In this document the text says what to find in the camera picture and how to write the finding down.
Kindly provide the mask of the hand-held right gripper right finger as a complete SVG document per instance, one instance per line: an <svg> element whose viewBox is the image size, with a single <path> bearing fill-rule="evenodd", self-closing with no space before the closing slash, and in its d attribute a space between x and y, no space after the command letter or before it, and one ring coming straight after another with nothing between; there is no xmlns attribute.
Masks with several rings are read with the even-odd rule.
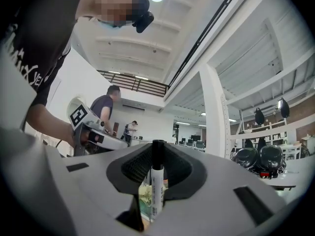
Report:
<svg viewBox="0 0 315 236"><path fill-rule="evenodd" d="M236 163L215 155L177 147L199 160L207 170L204 185L190 198L167 201L147 230L149 236L266 236L291 214L295 203L286 204L276 191ZM247 187L271 212L255 223L236 192Z"/></svg>

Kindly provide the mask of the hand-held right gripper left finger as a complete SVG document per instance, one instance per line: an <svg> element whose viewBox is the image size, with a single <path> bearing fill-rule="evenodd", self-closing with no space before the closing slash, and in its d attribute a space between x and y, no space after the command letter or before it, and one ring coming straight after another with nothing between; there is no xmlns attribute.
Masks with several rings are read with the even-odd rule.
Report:
<svg viewBox="0 0 315 236"><path fill-rule="evenodd" d="M87 197L55 147L19 130L0 131L3 236L140 236Z"/></svg>

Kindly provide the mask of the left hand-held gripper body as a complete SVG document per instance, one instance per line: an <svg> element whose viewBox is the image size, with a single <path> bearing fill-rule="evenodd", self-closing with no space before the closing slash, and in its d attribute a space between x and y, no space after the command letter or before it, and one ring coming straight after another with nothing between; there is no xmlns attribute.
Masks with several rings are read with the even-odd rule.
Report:
<svg viewBox="0 0 315 236"><path fill-rule="evenodd" d="M73 128L74 152L73 156L85 155L86 144L101 147L104 142L105 128L101 121L85 104L70 104L74 107L69 113L69 120Z"/></svg>

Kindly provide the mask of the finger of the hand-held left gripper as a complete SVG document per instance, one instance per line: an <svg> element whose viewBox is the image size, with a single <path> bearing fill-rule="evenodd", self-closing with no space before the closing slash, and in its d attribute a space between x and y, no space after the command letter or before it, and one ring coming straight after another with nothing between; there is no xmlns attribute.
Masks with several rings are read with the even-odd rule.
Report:
<svg viewBox="0 0 315 236"><path fill-rule="evenodd" d="M91 129L88 141L100 148L109 150L120 150L129 146L127 142L109 135L105 130Z"/></svg>

